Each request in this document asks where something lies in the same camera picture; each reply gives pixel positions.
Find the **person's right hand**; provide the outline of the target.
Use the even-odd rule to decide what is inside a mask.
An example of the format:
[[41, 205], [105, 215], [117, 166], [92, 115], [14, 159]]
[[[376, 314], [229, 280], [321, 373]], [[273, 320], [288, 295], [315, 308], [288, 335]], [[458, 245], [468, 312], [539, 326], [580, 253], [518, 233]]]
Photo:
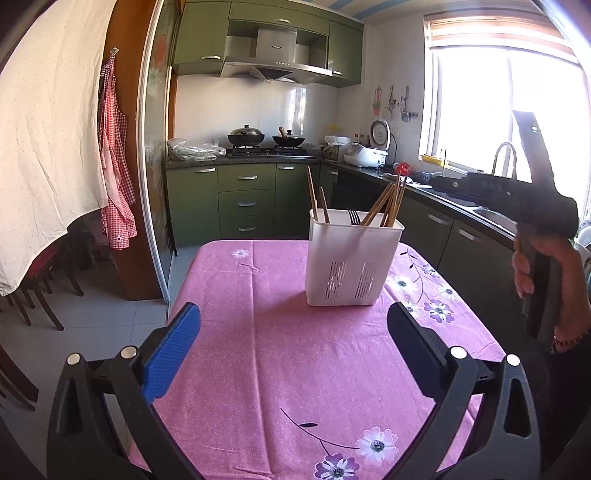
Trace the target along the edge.
[[[563, 353], [578, 345], [590, 332], [590, 304], [582, 257], [568, 239], [533, 236], [530, 242], [538, 252], [557, 260], [562, 268], [562, 306], [554, 327], [554, 350]], [[514, 248], [514, 283], [517, 294], [524, 299], [534, 293], [535, 287], [519, 235], [514, 239]]]

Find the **black sleeved right forearm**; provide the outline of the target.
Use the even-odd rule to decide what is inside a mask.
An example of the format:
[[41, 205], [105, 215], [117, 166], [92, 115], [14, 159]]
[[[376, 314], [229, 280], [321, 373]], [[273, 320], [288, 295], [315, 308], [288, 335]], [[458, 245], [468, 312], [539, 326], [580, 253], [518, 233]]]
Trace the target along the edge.
[[544, 355], [546, 379], [536, 407], [543, 469], [563, 453], [590, 409], [590, 330], [567, 350], [556, 347]]

